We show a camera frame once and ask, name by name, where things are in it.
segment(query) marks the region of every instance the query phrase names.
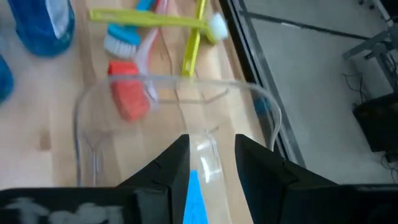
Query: orange sponge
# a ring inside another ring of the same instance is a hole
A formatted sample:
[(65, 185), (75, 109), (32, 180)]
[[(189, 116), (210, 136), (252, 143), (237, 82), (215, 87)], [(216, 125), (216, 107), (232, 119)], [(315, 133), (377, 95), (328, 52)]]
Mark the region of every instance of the orange sponge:
[[(138, 69), (133, 62), (112, 60), (109, 62), (108, 76), (137, 75)], [(140, 80), (115, 80), (111, 84), (113, 101), (122, 119), (134, 121), (142, 118), (150, 109), (145, 94), (145, 85)]]

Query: blue bottle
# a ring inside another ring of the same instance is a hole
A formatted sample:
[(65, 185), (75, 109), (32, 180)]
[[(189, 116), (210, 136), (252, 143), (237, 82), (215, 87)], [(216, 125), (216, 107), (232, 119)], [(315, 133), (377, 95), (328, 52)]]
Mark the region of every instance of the blue bottle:
[(0, 103), (2, 103), (14, 89), (14, 79), (6, 62), (0, 55)]
[(33, 53), (52, 57), (72, 41), (75, 16), (69, 0), (8, 0), (19, 38)]

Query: yellow brush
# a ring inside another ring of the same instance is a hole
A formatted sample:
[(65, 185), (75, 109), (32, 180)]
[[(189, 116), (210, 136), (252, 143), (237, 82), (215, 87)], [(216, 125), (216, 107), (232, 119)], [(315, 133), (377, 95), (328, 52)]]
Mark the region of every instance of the yellow brush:
[[(202, 20), (205, 12), (206, 0), (198, 0), (195, 18)], [(185, 49), (184, 61), (182, 64), (182, 75), (192, 77), (195, 72), (195, 64), (197, 61), (198, 49), (200, 43), (200, 29), (192, 28), (189, 34), (187, 48)]]
[(183, 75), (192, 76), (200, 41), (199, 33), (203, 31), (212, 44), (216, 44), (217, 41), (228, 37), (227, 25), (220, 13), (214, 14), (208, 21), (201, 19), (205, 4), (205, 0), (199, 0), (196, 11), (197, 18), (165, 16), (133, 9), (91, 9), (90, 20), (140, 27), (183, 26), (191, 28), (192, 31), (188, 39), (182, 73)]

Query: bottle label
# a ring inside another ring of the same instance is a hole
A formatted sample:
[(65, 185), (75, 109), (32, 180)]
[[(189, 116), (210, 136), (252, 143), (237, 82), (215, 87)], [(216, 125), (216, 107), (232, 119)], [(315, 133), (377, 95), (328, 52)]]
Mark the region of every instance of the bottle label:
[(67, 31), (69, 24), (68, 0), (45, 0), (51, 25), (55, 36), (59, 39)]

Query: gray floor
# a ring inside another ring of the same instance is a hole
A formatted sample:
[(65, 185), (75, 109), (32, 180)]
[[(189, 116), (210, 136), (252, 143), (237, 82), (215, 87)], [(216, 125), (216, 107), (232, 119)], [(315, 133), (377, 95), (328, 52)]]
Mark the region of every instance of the gray floor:
[[(386, 25), (356, 0), (244, 0), (249, 12), (371, 37)], [(341, 73), (364, 62), (341, 54), (362, 40), (251, 19), (306, 168), (339, 184), (392, 183), (353, 114), (359, 94)], [(368, 63), (367, 69), (377, 65)], [(358, 86), (359, 80), (350, 80)], [(379, 80), (368, 79), (369, 85)], [(385, 85), (379, 91), (388, 93)]]

